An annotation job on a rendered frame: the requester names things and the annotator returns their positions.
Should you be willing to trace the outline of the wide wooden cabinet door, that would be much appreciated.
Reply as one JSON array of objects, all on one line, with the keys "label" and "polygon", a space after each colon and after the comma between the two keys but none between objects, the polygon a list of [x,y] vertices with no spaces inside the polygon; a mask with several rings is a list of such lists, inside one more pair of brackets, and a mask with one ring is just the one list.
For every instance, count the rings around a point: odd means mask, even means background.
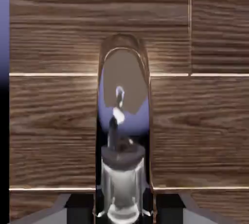
[{"label": "wide wooden cabinet door", "polygon": [[[93,76],[10,78],[10,184],[93,187]],[[249,187],[249,77],[155,76],[155,188]]]}]

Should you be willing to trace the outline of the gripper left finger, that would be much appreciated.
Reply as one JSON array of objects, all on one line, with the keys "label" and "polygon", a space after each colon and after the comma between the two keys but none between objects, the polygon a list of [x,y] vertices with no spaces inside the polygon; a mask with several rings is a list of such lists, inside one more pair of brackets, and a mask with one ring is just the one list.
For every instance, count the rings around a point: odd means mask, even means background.
[{"label": "gripper left finger", "polygon": [[93,224],[92,192],[11,192],[9,224]]}]

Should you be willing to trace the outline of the narrow wooden cabinet panel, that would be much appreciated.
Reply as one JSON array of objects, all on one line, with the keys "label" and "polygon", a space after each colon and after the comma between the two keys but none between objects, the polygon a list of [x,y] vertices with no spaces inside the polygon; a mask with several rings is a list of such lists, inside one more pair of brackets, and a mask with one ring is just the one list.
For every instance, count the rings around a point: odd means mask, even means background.
[{"label": "narrow wooden cabinet panel", "polygon": [[249,74],[249,0],[192,0],[192,69]]}]

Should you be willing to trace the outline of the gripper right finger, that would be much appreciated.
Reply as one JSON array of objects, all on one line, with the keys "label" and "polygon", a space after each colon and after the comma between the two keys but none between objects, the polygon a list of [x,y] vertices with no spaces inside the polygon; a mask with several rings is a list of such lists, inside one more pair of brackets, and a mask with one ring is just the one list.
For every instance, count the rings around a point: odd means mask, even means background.
[{"label": "gripper right finger", "polygon": [[236,221],[198,207],[190,194],[156,196],[156,224],[236,224]]}]

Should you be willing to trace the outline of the curved shiny metal handle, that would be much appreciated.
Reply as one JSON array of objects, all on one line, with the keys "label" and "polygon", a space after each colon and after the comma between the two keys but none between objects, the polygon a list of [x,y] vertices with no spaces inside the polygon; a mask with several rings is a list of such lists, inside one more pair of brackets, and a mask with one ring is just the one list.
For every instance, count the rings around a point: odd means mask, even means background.
[{"label": "curved shiny metal handle", "polygon": [[96,224],[153,224],[151,87],[141,39],[101,44],[95,141]]}]

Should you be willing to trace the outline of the brown wooden cabinet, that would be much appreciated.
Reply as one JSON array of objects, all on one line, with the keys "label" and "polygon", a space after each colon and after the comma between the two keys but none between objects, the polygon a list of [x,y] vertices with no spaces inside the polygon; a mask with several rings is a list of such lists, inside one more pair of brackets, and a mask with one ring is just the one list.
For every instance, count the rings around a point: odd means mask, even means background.
[{"label": "brown wooden cabinet", "polygon": [[113,34],[146,44],[154,189],[249,224],[249,0],[10,0],[10,219],[93,190]]}]

